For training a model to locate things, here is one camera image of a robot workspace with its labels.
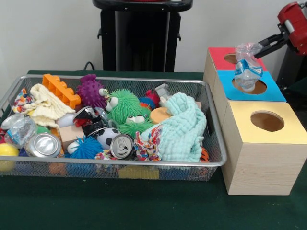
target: metal basket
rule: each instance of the metal basket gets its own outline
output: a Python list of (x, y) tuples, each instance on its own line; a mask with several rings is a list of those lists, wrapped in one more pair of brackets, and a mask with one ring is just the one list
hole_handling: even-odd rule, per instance
[[(60, 76), (61, 81), (76, 90), (80, 77)], [(38, 157), (0, 156), (0, 174), (18, 176), (56, 176), (85, 178), (131, 178), (162, 180), (208, 181), (217, 167), (226, 162), (224, 140), (209, 86), (199, 80), (157, 80), (97, 77), (109, 91), (129, 89), (142, 97), (148, 89), (153, 90), (162, 83), (169, 85), (171, 94), (183, 92), (201, 102), (201, 109), (207, 116), (203, 146), (210, 155), (210, 162), (152, 162), (152, 161), (109, 161)], [(3, 121), (12, 113), (11, 105), (20, 90), (42, 83), (42, 75), (26, 75), (18, 78), (0, 102), (0, 116)], [(13, 169), (5, 171), (10, 165)]]

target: wooden box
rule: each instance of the wooden box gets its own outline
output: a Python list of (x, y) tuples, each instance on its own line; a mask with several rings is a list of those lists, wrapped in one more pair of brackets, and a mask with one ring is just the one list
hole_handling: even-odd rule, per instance
[(236, 69), (234, 52), (235, 49), (232, 47), (210, 47), (205, 64), (203, 80), (209, 84), (212, 91), (221, 126), (223, 126), (224, 115), (229, 100), (286, 101), (260, 59), (258, 63), (264, 70), (263, 76), (256, 83), (253, 91), (244, 92), (234, 80)]
[(307, 157), (307, 133), (289, 104), (229, 101), (222, 131), (229, 194), (290, 194)]

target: light blue towel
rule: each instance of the light blue towel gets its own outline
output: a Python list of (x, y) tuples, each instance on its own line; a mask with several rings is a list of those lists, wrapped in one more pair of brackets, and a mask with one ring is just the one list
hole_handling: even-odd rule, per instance
[(142, 139), (148, 139), (149, 132), (163, 125), (159, 155), (163, 161), (199, 162), (203, 133), (206, 128), (206, 116), (197, 107), (192, 97), (176, 93), (167, 100), (165, 106), (172, 115), (142, 133)]

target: round hole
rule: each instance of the round hole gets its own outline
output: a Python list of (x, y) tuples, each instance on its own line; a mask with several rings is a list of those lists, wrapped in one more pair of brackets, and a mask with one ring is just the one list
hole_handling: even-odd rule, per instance
[(232, 80), (232, 84), (234, 85), (234, 87), (244, 93), (248, 93), (248, 94), (261, 94), (264, 93), (267, 90), (267, 85), (259, 80), (255, 83), (255, 89), (253, 91), (250, 92), (245, 92), (242, 87), (238, 86), (238, 84), (236, 83), (235, 79)]
[(258, 128), (269, 132), (276, 132), (284, 127), (283, 119), (269, 111), (257, 111), (250, 117), (251, 122)]
[(236, 64), (236, 54), (235, 53), (226, 54), (224, 56), (224, 60), (231, 64)]

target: red lid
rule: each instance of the red lid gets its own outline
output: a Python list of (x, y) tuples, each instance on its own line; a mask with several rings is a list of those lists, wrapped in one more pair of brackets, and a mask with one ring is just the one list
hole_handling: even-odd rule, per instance
[[(236, 70), (235, 64), (225, 60), (225, 56), (228, 54), (236, 54), (234, 47), (209, 47), (208, 50), (216, 70)], [(263, 71), (267, 71), (261, 59), (258, 59), (257, 62), (263, 68)]]

